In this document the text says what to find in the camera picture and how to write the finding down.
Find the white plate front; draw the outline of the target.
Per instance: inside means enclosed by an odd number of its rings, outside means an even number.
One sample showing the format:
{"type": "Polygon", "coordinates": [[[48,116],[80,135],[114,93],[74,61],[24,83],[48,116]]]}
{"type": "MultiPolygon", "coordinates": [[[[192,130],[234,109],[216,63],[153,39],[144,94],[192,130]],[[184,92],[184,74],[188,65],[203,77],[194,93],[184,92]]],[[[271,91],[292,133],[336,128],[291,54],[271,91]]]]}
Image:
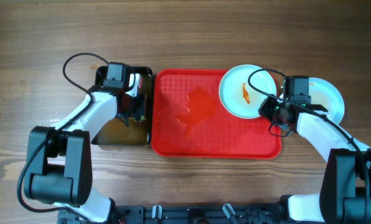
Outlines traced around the white plate front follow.
{"type": "Polygon", "coordinates": [[[345,114],[344,99],[334,85],[321,78],[309,77],[309,95],[312,104],[322,105],[328,110],[327,115],[333,122],[339,124],[342,121],[345,114]]]}

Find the white plate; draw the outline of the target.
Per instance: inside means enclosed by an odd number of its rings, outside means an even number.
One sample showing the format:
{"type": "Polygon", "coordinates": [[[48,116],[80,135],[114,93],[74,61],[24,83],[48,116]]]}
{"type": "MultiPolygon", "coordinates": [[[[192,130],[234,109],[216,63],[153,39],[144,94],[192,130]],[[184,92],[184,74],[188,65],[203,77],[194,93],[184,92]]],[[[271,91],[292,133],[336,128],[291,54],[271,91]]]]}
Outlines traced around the white plate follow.
{"type": "Polygon", "coordinates": [[[244,64],[231,68],[219,84],[219,98],[224,108],[232,115],[243,119],[259,118],[260,106],[266,95],[253,87],[268,93],[277,94],[275,79],[259,66],[244,64]]]}
{"type": "Polygon", "coordinates": [[[344,99],[334,85],[321,78],[309,77],[309,95],[312,104],[322,105],[328,110],[327,115],[333,122],[339,124],[342,121],[345,114],[344,99]]]}

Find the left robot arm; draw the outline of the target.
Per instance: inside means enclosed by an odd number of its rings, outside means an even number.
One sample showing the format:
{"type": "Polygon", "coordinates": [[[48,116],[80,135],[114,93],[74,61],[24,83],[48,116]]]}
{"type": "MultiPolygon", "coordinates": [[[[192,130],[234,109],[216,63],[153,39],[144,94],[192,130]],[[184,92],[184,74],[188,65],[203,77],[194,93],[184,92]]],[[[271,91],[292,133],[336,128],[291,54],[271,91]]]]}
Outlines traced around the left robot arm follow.
{"type": "Polygon", "coordinates": [[[79,223],[124,223],[113,199],[92,187],[91,144],[106,123],[118,119],[144,120],[153,72],[110,62],[96,71],[95,83],[84,101],[65,119],[36,126],[29,134],[26,164],[17,183],[21,205],[35,213],[25,199],[51,204],[50,211],[66,212],[79,223]]]}

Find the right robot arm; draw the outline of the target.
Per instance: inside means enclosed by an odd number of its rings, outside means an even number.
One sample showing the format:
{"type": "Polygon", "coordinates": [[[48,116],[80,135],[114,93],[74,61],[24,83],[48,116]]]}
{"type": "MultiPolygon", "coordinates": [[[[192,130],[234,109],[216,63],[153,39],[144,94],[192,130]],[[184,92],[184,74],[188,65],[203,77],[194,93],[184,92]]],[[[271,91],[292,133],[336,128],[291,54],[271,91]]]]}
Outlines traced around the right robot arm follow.
{"type": "Polygon", "coordinates": [[[335,86],[320,78],[286,77],[282,96],[269,94],[258,112],[306,139],[326,162],[318,194],[282,198],[289,220],[371,223],[371,148],[339,126],[344,101],[335,86]]]}

